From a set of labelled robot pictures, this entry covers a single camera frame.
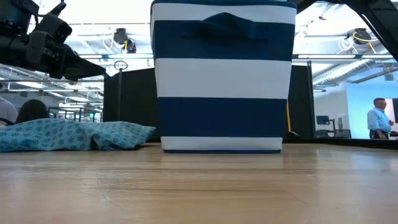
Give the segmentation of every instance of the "bin handle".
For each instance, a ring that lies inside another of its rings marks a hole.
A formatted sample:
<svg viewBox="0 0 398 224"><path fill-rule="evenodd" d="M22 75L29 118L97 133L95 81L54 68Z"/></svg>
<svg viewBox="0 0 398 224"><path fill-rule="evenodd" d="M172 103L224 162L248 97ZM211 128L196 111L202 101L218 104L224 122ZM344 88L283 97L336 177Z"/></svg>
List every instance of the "bin handle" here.
<svg viewBox="0 0 398 224"><path fill-rule="evenodd" d="M189 39L245 39L267 42L262 29L255 29L256 23L248 19L222 12L200 22L193 32L184 32L182 38Z"/></svg>

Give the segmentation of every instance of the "wooden table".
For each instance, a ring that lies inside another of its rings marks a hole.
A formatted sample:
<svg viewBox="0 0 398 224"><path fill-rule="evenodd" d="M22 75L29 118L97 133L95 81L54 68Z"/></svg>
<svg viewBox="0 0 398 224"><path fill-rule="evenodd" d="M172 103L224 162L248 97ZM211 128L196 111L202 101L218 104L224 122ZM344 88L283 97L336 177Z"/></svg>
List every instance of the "wooden table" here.
<svg viewBox="0 0 398 224"><path fill-rule="evenodd" d="M0 154L0 223L398 223L398 153Z"/></svg>

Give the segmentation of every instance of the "blue stripe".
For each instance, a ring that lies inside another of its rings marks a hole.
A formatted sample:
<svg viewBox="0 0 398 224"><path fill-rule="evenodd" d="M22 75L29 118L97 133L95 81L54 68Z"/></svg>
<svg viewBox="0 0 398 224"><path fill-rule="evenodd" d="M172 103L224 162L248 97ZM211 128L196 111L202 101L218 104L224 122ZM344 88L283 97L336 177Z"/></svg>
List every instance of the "blue stripe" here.
<svg viewBox="0 0 398 224"><path fill-rule="evenodd" d="M173 149L164 149L166 153L215 153L215 154L277 154L280 153L281 150L173 150Z"/></svg>
<svg viewBox="0 0 398 224"><path fill-rule="evenodd" d="M255 22L256 32L267 42L182 37L183 34L198 30L199 25L200 21L155 21L152 37L154 58L292 61L293 24Z"/></svg>
<svg viewBox="0 0 398 224"><path fill-rule="evenodd" d="M151 8L157 3L180 3L180 4L201 4L207 6L284 6L296 9L292 2L270 1L270 0L155 0Z"/></svg>
<svg viewBox="0 0 398 224"><path fill-rule="evenodd" d="M159 97L162 136L282 137L287 100Z"/></svg>

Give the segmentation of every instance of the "white stripe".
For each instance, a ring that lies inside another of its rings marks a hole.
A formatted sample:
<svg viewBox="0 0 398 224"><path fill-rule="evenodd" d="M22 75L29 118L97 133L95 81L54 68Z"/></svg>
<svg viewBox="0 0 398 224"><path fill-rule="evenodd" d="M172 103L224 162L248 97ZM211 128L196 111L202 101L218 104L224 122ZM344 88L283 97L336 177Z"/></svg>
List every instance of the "white stripe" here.
<svg viewBox="0 0 398 224"><path fill-rule="evenodd" d="M284 6L207 6L199 4L157 3L152 6L150 35L154 21L202 21L228 12L254 22L295 24L297 10Z"/></svg>
<svg viewBox="0 0 398 224"><path fill-rule="evenodd" d="M159 97L287 99L291 62L156 59Z"/></svg>
<svg viewBox="0 0 398 224"><path fill-rule="evenodd" d="M282 138L161 137L165 150L280 150Z"/></svg>

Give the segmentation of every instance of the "dark hair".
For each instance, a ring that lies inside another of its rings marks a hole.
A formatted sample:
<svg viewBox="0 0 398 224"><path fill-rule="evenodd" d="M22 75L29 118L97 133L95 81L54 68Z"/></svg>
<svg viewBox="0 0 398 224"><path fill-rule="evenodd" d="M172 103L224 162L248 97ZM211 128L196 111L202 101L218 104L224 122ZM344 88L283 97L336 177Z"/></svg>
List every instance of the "dark hair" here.
<svg viewBox="0 0 398 224"><path fill-rule="evenodd" d="M22 105L15 123L19 124L42 118L50 118L45 104L40 100L29 100Z"/></svg>
<svg viewBox="0 0 398 224"><path fill-rule="evenodd" d="M379 101L379 100L384 100L385 101L386 99L384 99L384 98L376 98L376 99L373 100L373 104L375 105L376 102Z"/></svg>

